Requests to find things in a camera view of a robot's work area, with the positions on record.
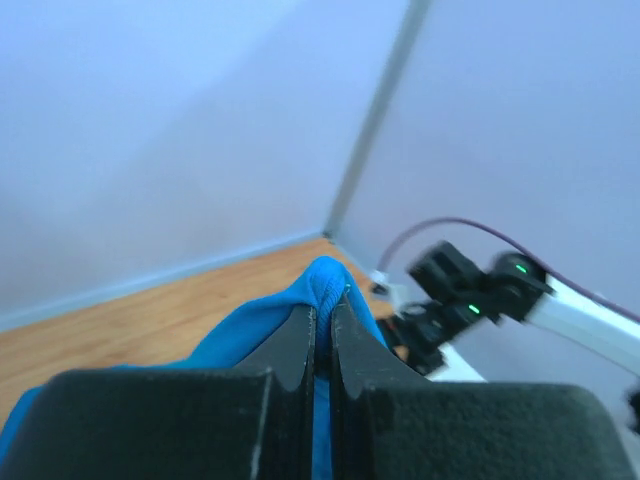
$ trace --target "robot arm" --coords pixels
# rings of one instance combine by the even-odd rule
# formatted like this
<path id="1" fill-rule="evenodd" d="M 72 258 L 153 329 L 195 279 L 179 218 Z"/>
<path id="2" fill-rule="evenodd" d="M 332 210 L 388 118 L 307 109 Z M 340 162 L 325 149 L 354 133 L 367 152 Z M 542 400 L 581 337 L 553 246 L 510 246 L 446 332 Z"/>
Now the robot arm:
<path id="1" fill-rule="evenodd" d="M 456 362 L 450 340 L 482 318 L 497 323 L 502 316 L 559 334 L 640 376 L 640 324 L 549 277 L 527 257 L 503 254 L 485 273 L 443 242 L 408 273 L 431 301 L 410 303 L 407 287 L 389 283 L 379 271 L 371 275 L 373 293 L 383 294 L 392 304 L 395 314 L 385 322 L 392 326 L 395 343 L 414 351 L 414 361 L 421 364 L 418 371 L 429 378 L 440 373 L 443 355 L 447 364 L 449 357 Z M 441 361 L 434 361 L 434 355 Z"/>
<path id="2" fill-rule="evenodd" d="M 549 283 L 554 293 L 540 298 L 526 323 L 568 338 L 640 376 L 640 325 L 561 283 Z"/>

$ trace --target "blue fabric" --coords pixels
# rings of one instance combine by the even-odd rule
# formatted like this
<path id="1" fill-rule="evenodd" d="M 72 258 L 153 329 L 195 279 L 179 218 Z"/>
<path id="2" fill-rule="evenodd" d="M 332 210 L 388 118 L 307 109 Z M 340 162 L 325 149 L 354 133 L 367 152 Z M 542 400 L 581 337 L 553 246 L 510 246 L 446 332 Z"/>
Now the blue fabric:
<path id="1" fill-rule="evenodd" d="M 310 305 L 317 310 L 316 348 L 328 353 L 331 312 L 343 292 L 347 294 L 360 322 L 384 344 L 369 307 L 351 274 L 337 260 L 320 257 L 283 292 L 252 300 L 237 308 L 211 330 L 184 360 L 154 367 L 112 368 L 232 367 L 271 335 L 289 317 L 293 307 L 299 304 Z M 33 388 L 24 393 L 11 412 L 0 434 L 0 463 L 40 388 Z M 313 478 L 331 478 L 329 382 L 317 377 L 313 419 Z"/>

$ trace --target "white wall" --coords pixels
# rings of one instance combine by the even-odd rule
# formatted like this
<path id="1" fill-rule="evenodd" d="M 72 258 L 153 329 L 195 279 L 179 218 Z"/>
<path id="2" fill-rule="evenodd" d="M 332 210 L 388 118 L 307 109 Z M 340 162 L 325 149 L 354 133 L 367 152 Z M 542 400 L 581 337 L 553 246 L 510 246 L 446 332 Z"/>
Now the white wall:
<path id="1" fill-rule="evenodd" d="M 464 216 L 640 311 L 638 25 L 635 0 L 434 0 L 337 243 L 373 269 L 411 224 Z M 441 238 L 481 265 L 505 248 L 441 228 L 392 273 Z M 633 378 L 552 335 L 485 325 L 457 346 L 489 379 L 578 383 L 626 413 Z"/>
<path id="2" fill-rule="evenodd" d="M 13 2 L 0 329 L 319 234 L 402 2 Z"/>

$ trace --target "purple cable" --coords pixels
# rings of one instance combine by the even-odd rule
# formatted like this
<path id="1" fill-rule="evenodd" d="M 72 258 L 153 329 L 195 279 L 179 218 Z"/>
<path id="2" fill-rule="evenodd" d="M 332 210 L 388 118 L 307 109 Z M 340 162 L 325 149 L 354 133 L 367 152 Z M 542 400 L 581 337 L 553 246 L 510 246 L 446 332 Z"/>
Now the purple cable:
<path id="1" fill-rule="evenodd" d="M 587 290 L 584 287 L 581 287 L 580 285 L 578 285 L 577 283 L 573 282 L 572 280 L 569 280 L 564 275 L 562 275 L 562 274 L 556 272 L 555 270 L 553 270 L 547 263 L 545 263 L 542 260 L 540 260 L 540 258 L 538 258 L 536 255 L 534 255 L 532 252 L 530 252 L 528 249 L 526 249 L 520 243 L 518 243 L 515 240 L 513 240 L 512 238 L 508 237 L 504 233 L 501 233 L 501 232 L 499 232 L 498 230 L 496 230 L 494 228 L 491 228 L 491 227 L 488 227 L 486 225 L 483 225 L 482 223 L 475 222 L 473 220 L 467 220 L 466 218 L 459 218 L 459 217 L 433 218 L 431 220 L 424 220 L 424 221 L 422 221 L 420 223 L 416 223 L 412 227 L 409 227 L 404 232 L 402 232 L 400 235 L 398 235 L 395 238 L 395 240 L 393 242 L 391 242 L 391 244 L 385 249 L 385 251 L 382 252 L 382 256 L 380 257 L 380 261 L 378 262 L 377 270 L 380 271 L 380 272 L 386 271 L 387 267 L 389 266 L 389 263 L 391 262 L 391 258 L 395 255 L 395 253 L 400 249 L 400 247 L 402 245 L 404 245 L 404 243 L 407 240 L 409 240 L 410 238 L 415 236 L 417 233 L 420 233 L 423 230 L 426 230 L 427 228 L 435 227 L 437 225 L 451 224 L 451 223 L 457 223 L 457 224 L 462 224 L 462 225 L 468 225 L 470 227 L 475 227 L 475 228 L 478 228 L 480 230 L 483 230 L 483 231 L 493 235 L 494 237 L 499 238 L 500 240 L 508 243 L 513 248 L 519 250 L 520 252 L 522 252 L 523 254 L 525 254 L 526 256 L 528 256 L 529 258 L 534 260 L 535 262 L 537 262 L 544 270 L 549 272 L 549 275 L 551 275 L 552 277 L 556 278 L 561 283 L 564 283 L 567 287 L 575 290 L 580 295 L 588 298 L 592 302 L 595 302 L 595 303 L 597 303 L 597 304 L 599 304 L 599 305 L 601 305 L 601 306 L 603 306 L 605 308 L 608 308 L 609 310 L 611 310 L 613 312 L 616 312 L 619 315 L 622 315 L 625 318 L 628 318 L 629 320 L 632 320 L 632 321 L 634 321 L 636 323 L 640 323 L 640 315 L 638 315 L 637 313 L 634 313 L 634 312 L 632 312 L 630 310 L 627 310 L 626 308 L 621 307 L 620 305 L 618 305 L 616 303 L 610 302 L 609 300 L 607 300 L 605 298 L 599 297 L 598 295 L 596 295 L 592 291 Z"/>

